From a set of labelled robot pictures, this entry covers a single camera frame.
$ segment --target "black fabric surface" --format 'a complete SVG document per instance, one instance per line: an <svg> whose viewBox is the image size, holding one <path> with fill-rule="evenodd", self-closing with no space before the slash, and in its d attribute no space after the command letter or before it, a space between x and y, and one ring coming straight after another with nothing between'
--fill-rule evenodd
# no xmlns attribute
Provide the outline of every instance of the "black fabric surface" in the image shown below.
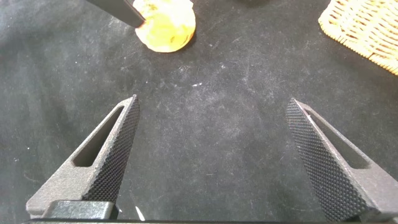
<svg viewBox="0 0 398 224"><path fill-rule="evenodd" d="M291 97L398 179L398 78L320 30L327 4L196 0L192 42L158 54L85 1L0 1L0 222L27 220L26 201L132 94L122 219L137 206L147 220L325 220Z"/></svg>

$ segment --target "woven basket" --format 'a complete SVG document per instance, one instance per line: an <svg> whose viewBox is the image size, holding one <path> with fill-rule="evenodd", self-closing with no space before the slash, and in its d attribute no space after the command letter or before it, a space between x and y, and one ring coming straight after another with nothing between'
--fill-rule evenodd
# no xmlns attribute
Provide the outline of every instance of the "woven basket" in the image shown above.
<svg viewBox="0 0 398 224"><path fill-rule="evenodd" d="M331 0L324 33L398 75L398 0Z"/></svg>

